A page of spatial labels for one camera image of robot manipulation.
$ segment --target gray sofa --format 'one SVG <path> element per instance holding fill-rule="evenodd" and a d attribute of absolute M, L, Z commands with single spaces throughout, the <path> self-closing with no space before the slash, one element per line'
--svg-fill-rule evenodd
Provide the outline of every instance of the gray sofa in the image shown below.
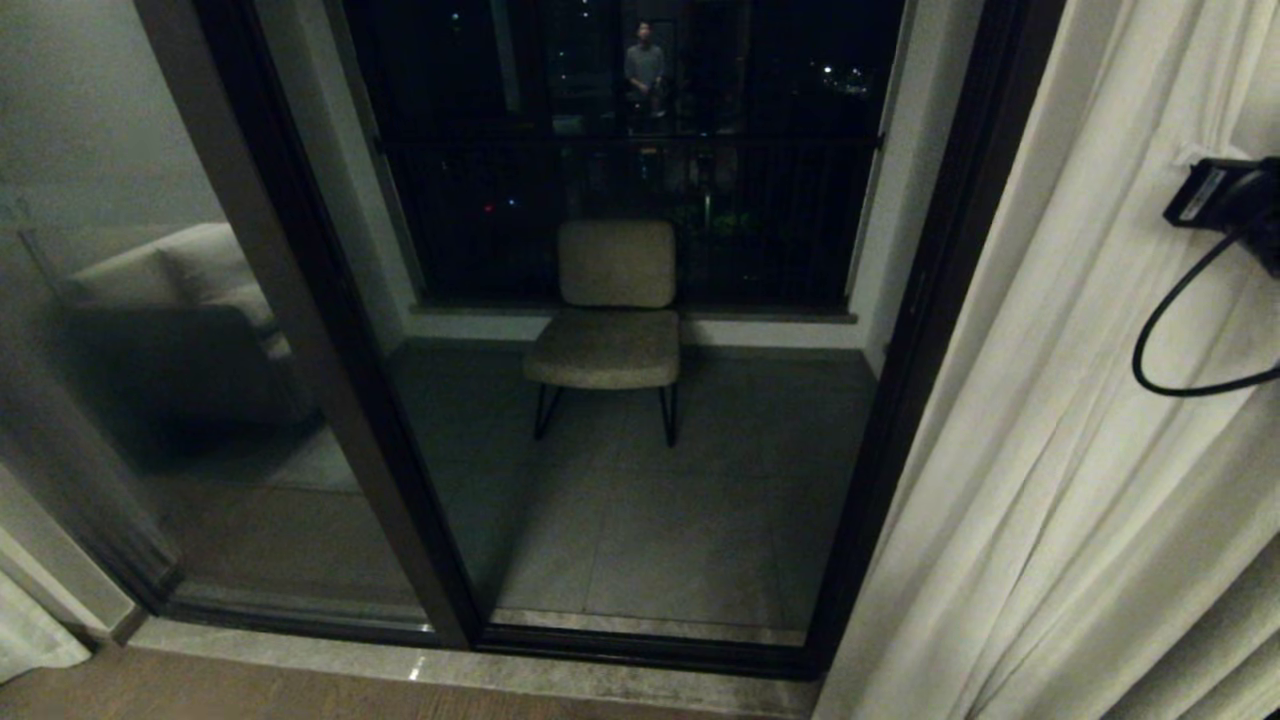
<path fill-rule="evenodd" d="M 289 424 L 316 410 L 225 223 L 86 268 L 63 295 L 97 380 L 152 419 Z"/>

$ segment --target black door frame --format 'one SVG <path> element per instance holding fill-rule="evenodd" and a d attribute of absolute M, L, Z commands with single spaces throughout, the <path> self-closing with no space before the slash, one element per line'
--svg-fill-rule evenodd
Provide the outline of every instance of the black door frame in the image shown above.
<path fill-rule="evenodd" d="M 430 620 L 448 628 L 442 644 L 477 651 L 622 662 L 771 678 L 813 679 L 831 666 L 888 512 L 897 478 L 946 354 L 966 290 L 1004 192 L 1065 0 L 991 0 L 974 40 L 956 119 L 924 234 L 890 345 L 855 482 L 836 533 L 805 646 L 687 641 L 486 623 L 430 489 L 425 468 L 397 415 L 364 310 L 329 223 L 252 0 L 193 0 L 223 86 L 262 184 L 275 205 L 343 369 L 378 430 L 412 527 L 387 528 L 393 544 L 425 543 L 447 602 Z M 210 614 L 211 623 L 375 639 L 357 628 Z"/>

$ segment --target glass pane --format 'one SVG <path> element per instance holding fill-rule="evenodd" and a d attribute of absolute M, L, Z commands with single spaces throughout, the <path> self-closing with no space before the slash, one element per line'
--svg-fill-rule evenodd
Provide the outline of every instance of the glass pane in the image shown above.
<path fill-rule="evenodd" d="M 133 4 L 4 3 L 0 64 L 5 464 L 170 601 L 426 629 Z"/>
<path fill-rule="evenodd" d="M 547 106 L 526 102 L 524 127 L 451 129 L 436 120 L 465 106 L 397 111 L 433 92 L 434 81 L 390 70 L 411 63 L 403 46 L 415 28 L 435 32 L 420 24 L 429 12 L 257 4 L 369 319 L 385 338 L 403 420 L 495 623 L 805 641 L 876 392 L 867 360 L 845 348 L 699 347 L 704 328 L 687 323 L 692 342 L 681 348 L 659 329 L 659 370 L 636 372 L 631 363 L 650 346 L 611 333 L 672 310 L 562 311 L 562 273 L 573 263 L 557 245 L 571 220 L 666 220 L 677 311 L 788 306 L 829 318 L 846 309 L 872 145 L 858 142 L 864 126 L 836 126 L 868 113 L 874 127 L 879 100 L 824 78 L 847 79 L 864 55 L 884 70 L 888 60 L 824 31 L 805 42 L 790 20 L 771 26 L 794 5 L 512 3 L 511 13 L 538 10 L 534 23 L 512 22 L 512 45 L 521 67 L 538 69 Z M 854 5 L 892 53 L 901 8 Z M 394 35 L 379 29 L 384 13 L 397 14 Z M 658 49 L 660 63 L 644 55 Z M 457 74 L 497 91 L 466 67 Z M 645 106 L 628 78 L 667 90 Z M 374 133 L 384 152 L 370 152 Z M 626 242 L 625 227 L 614 231 L 593 247 Z M 632 272 L 581 265 L 602 283 Z M 556 328 L 581 331 L 566 318 L 591 329 L 576 350 L 552 354 L 561 374 L 550 378 L 535 341 L 545 348 Z M 753 345 L 795 329 L 737 319 L 759 329 Z M 591 350 L 600 354 L 586 357 Z M 667 387 L 676 363 L 678 401 Z M 672 407 L 680 437 L 668 447 Z M 535 410 L 550 418 L 541 439 Z"/>

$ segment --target curtain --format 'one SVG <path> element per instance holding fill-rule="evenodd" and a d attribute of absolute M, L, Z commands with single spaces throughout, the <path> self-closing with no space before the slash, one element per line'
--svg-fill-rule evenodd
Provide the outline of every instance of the curtain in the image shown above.
<path fill-rule="evenodd" d="M 36 667 L 69 667 L 88 651 L 0 573 L 0 683 Z"/>
<path fill-rule="evenodd" d="M 1084 54 L 1078 122 L 1051 138 L 1066 150 L 1033 222 L 997 214 L 948 351 L 961 361 L 940 375 L 815 717 L 1100 717 L 1280 532 L 1280 383 L 1175 400 L 1129 372 L 1151 309 L 1221 237 L 1161 211 L 1197 156 L 1242 155 L 1233 131 L 1275 14 L 1275 0 L 1069 0 L 1032 119 L 1062 124 L 1046 91 L 1079 70 L 1064 61 L 1079 37 L 1105 37 Z M 1015 176 L 1034 161 L 1020 152 Z M 1225 254 L 1152 337 L 1148 374 L 1190 386 L 1271 366 L 1276 284 Z M 1249 602 L 1280 594 L 1265 582 Z M 1224 703 L 1265 705 L 1266 623 L 1219 639 L 1245 651 L 1184 664 L 1201 696 L 1148 692 L 1137 716 L 1176 717 L 1233 683 Z"/>

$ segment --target black metal chair leg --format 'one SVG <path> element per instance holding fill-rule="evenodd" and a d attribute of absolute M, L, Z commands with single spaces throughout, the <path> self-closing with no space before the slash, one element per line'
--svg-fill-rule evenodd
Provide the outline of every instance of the black metal chair leg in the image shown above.
<path fill-rule="evenodd" d="M 662 429 L 667 432 L 667 447 L 676 447 L 676 383 L 671 383 L 671 409 L 667 407 L 667 388 L 658 388 L 658 401 L 662 404 Z"/>
<path fill-rule="evenodd" d="M 547 415 L 543 415 L 543 404 L 547 400 L 547 383 L 538 386 L 538 414 L 534 416 L 534 439 L 539 441 L 547 434 L 547 425 L 552 423 L 552 414 L 556 413 L 556 405 L 559 404 L 559 396 L 564 392 L 563 387 L 556 387 L 556 395 L 552 396 L 552 404 L 547 407 Z"/>

